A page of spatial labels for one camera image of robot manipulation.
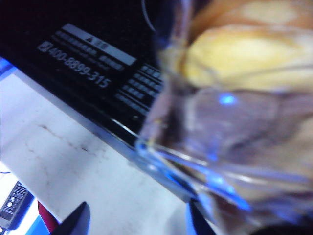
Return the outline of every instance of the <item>red object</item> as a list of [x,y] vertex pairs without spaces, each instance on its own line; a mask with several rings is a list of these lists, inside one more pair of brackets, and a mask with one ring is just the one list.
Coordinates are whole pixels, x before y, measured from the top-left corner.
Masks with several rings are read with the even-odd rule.
[[59,226],[56,218],[40,202],[38,202],[38,211],[50,233]]

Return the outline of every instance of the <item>black object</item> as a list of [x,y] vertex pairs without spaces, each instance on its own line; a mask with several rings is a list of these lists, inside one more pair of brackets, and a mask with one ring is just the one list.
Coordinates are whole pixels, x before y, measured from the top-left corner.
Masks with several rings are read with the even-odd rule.
[[191,200],[189,202],[190,205],[190,214],[192,219],[192,225],[197,233],[197,235],[216,235],[216,233],[212,230],[212,228],[208,225],[197,206],[195,205],[197,201]]
[[162,88],[160,0],[2,0],[0,56],[129,146]]
[[0,227],[6,230],[17,229],[33,199],[33,195],[17,181],[1,208]]
[[295,225],[277,225],[261,229],[252,235],[312,235],[313,228]]
[[51,235],[87,235],[90,223],[90,209],[83,202],[70,214]]

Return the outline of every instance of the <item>white countertop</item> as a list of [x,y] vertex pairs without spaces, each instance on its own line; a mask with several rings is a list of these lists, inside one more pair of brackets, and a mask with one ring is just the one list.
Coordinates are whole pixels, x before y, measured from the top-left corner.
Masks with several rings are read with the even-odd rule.
[[0,82],[1,161],[58,220],[86,201],[90,235],[185,234],[180,199],[33,87],[18,70]]

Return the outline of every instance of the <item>clear plastic bag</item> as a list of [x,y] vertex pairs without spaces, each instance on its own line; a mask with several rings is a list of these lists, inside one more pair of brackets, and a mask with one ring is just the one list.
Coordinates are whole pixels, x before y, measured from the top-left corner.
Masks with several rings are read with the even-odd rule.
[[312,226],[312,22],[308,0],[166,1],[136,147],[222,234]]

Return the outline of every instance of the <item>phone number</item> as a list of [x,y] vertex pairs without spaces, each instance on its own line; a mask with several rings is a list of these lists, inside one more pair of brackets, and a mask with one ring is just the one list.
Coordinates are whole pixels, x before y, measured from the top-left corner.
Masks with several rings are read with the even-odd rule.
[[52,48],[48,51],[49,55],[59,61],[63,61],[64,65],[80,75],[85,75],[89,81],[97,84],[100,88],[107,87],[111,80],[102,76],[96,71],[91,71],[91,68],[76,60],[74,57],[68,57],[68,54],[58,48]]

